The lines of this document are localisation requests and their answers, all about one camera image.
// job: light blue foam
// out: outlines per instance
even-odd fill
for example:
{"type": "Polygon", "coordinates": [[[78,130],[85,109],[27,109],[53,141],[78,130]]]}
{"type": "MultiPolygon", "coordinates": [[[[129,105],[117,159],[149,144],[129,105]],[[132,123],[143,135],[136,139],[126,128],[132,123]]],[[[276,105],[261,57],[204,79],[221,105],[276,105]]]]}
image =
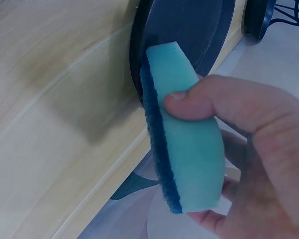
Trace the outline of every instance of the light blue foam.
{"type": "Polygon", "coordinates": [[[224,180],[224,149],[214,118],[189,122],[170,116],[164,98],[184,91],[199,81],[193,67],[176,42],[146,51],[158,104],[163,117],[168,154],[183,212],[217,206],[224,180]]]}

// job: wooden panel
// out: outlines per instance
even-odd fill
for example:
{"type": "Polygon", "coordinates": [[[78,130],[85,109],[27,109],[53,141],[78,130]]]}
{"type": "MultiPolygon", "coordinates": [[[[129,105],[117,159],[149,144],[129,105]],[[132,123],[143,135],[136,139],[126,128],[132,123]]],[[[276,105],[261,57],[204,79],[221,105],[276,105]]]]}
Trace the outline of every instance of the wooden panel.
{"type": "Polygon", "coordinates": [[[76,238],[148,152],[128,67],[137,2],[0,0],[0,239],[76,238]]]}

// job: wood grain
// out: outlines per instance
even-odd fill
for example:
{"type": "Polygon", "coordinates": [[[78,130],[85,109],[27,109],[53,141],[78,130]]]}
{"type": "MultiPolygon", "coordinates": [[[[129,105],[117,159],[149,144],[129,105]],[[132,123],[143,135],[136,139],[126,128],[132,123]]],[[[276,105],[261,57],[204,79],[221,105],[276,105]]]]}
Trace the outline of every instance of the wood grain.
{"type": "Polygon", "coordinates": [[[0,239],[76,238],[148,152],[128,67],[137,4],[0,0],[0,239]]]}

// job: wooden edge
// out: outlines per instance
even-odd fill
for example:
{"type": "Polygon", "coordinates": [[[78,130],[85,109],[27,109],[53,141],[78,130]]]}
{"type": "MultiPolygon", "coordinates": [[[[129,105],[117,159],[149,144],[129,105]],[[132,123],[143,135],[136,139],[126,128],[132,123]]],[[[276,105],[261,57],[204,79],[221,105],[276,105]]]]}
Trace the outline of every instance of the wooden edge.
{"type": "Polygon", "coordinates": [[[150,139],[147,129],[144,128],[111,170],[103,176],[65,220],[53,238],[77,238],[149,150],[150,139]]]}

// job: hand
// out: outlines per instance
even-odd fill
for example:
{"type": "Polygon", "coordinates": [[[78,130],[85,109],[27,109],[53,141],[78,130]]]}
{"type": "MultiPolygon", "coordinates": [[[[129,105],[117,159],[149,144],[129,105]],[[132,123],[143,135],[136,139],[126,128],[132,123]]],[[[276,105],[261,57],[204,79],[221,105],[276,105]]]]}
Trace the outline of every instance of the hand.
{"type": "Polygon", "coordinates": [[[223,239],[299,238],[299,100],[271,86],[208,76],[167,96],[165,107],[184,120],[217,116],[248,139],[223,132],[225,156],[241,169],[240,182],[226,178],[223,185],[228,215],[190,213],[194,221],[223,239]]]}

